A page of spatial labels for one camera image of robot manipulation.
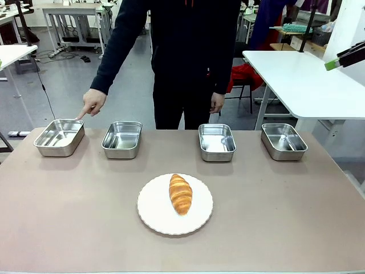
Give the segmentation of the person's right hand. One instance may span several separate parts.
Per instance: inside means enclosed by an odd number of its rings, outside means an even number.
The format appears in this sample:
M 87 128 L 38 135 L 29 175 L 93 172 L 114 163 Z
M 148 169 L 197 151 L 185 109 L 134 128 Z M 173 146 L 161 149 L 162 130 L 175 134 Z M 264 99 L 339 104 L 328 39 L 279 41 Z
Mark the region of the person's right hand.
M 76 117 L 76 120 L 81 120 L 86 114 L 90 116 L 97 115 L 104 106 L 106 99 L 107 96 L 105 93 L 93 88 L 89 89 L 83 95 L 84 106 L 80 114 Z

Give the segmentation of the person's left hand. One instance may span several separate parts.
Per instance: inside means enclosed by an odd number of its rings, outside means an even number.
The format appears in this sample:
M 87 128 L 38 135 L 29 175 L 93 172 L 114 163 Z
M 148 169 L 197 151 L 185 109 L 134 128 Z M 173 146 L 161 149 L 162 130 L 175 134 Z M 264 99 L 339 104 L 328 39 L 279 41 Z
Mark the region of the person's left hand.
M 210 113 L 211 114 L 219 113 L 223 108 L 224 101 L 225 101 L 224 94 L 218 94 L 214 92 L 211 97 Z

